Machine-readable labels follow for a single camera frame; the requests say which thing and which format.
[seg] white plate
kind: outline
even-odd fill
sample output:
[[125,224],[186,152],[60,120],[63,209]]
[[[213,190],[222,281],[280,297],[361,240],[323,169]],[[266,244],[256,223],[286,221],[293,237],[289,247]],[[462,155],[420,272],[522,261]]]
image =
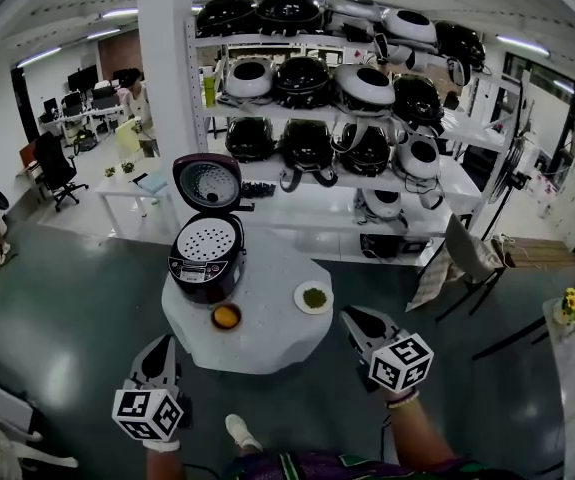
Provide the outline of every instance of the white plate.
[[[317,288],[327,297],[327,302],[325,302],[325,304],[319,308],[310,308],[307,304],[305,304],[303,294],[306,290],[311,288]],[[298,306],[298,309],[300,309],[303,313],[307,313],[309,315],[320,315],[326,311],[329,311],[334,305],[334,292],[331,291],[330,286],[326,285],[325,283],[321,283],[320,281],[305,281],[294,290],[294,302],[296,303],[296,306]]]

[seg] white round table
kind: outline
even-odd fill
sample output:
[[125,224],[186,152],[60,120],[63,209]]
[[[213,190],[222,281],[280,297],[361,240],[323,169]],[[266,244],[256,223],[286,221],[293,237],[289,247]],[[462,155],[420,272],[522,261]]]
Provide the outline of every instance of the white round table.
[[245,248],[245,271],[229,299],[242,312],[242,322],[235,330],[216,330],[207,306],[185,299],[171,274],[163,288],[163,311],[197,366],[256,375],[274,373],[307,359],[327,334],[333,309],[322,315],[305,314],[296,307],[293,294],[305,281],[331,287],[331,276],[266,231],[246,232]]

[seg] shelf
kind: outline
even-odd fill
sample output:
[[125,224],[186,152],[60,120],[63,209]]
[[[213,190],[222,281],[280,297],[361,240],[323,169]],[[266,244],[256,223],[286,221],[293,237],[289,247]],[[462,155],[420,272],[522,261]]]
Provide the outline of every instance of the shelf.
[[322,47],[330,46],[333,48],[355,48],[357,50],[373,50],[374,48],[372,43],[352,43],[344,37],[308,34],[300,34],[292,37],[239,34],[234,36],[203,37],[196,39],[196,48],[223,45],[244,45],[252,47],[254,45],[267,44],[277,44],[279,46],[309,44]]
[[[243,179],[275,183],[280,179],[280,173],[283,168],[284,162],[279,155],[274,155],[263,162],[240,164]],[[480,191],[456,160],[452,157],[441,156],[440,170],[440,185],[449,200],[467,203],[480,201]],[[340,164],[337,164],[336,173],[338,174],[337,187],[388,190],[390,192],[401,192],[403,194],[418,191],[413,182],[405,183],[404,180],[396,176],[390,169],[385,170],[380,176],[368,178],[347,172]],[[301,183],[318,185],[314,177],[307,173],[303,174]],[[440,187],[430,192],[439,193]]]
[[[277,103],[268,105],[245,104],[243,107],[231,107],[216,103],[213,107],[203,107],[204,117],[244,117],[259,116],[279,119],[309,119],[328,123],[355,123],[356,117],[345,114],[336,107],[316,109],[292,109],[281,107]],[[385,126],[383,119],[369,118],[370,126]],[[505,137],[493,130],[486,130],[464,112],[453,112],[445,109],[443,118],[444,139],[471,144],[493,151],[503,151]]]
[[505,150],[504,135],[491,128],[483,128],[464,112],[445,109],[442,124],[445,128],[445,132],[441,135],[443,139],[471,144],[492,151]]
[[400,265],[417,268],[424,267],[443,242],[442,238],[435,238],[420,254],[399,254],[396,258],[380,260],[367,258],[362,253],[360,250],[360,237],[357,234],[288,229],[275,229],[272,230],[272,233],[282,240],[286,240],[294,249],[314,260]]
[[339,235],[340,261],[351,263],[372,263],[375,265],[401,265],[424,267],[436,253],[442,239],[435,239],[420,254],[399,254],[391,259],[367,258],[360,250],[360,239],[356,235]]
[[238,212],[237,215],[245,226],[414,237],[444,236],[451,217],[446,203],[436,210],[427,210],[420,204],[418,196],[403,194],[408,230],[400,223],[369,222],[360,225],[354,217],[355,193],[354,188],[338,186],[300,185],[292,193],[277,187],[273,197],[253,200],[255,211]]

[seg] small bowl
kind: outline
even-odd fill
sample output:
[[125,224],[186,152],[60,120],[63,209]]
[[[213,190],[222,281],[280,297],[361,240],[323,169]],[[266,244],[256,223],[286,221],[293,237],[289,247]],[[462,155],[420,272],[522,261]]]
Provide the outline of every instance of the small bowl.
[[[218,308],[223,308],[223,307],[230,309],[236,315],[238,322],[233,327],[224,327],[224,326],[220,325],[218,322],[216,322],[216,316],[215,316],[216,310]],[[235,331],[236,329],[238,329],[238,327],[240,326],[240,323],[243,321],[243,315],[240,312],[240,308],[238,306],[236,306],[236,304],[231,304],[231,303],[217,304],[216,306],[214,306],[214,308],[211,311],[210,320],[211,320],[211,325],[213,325],[217,331],[229,332],[229,331]]]
[[[304,293],[311,288],[320,290],[325,294],[325,297],[327,297],[327,301],[319,308],[310,308],[305,303],[305,299],[303,298]],[[298,306],[298,309],[303,313],[307,313],[308,315],[320,315],[329,311],[333,307],[334,292],[331,291],[330,286],[325,283],[321,283],[320,281],[305,281],[299,285],[296,290],[294,290],[294,302],[296,303],[296,306]]]

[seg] black rice cooker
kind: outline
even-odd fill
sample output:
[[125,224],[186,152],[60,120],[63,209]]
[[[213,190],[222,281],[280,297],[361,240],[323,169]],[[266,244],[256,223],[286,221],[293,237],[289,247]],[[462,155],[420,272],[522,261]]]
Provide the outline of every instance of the black rice cooker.
[[173,166],[176,187],[199,213],[180,230],[169,254],[169,271],[187,299],[215,304],[231,295],[242,275],[245,237],[231,212],[239,206],[242,176],[233,158],[198,153]]

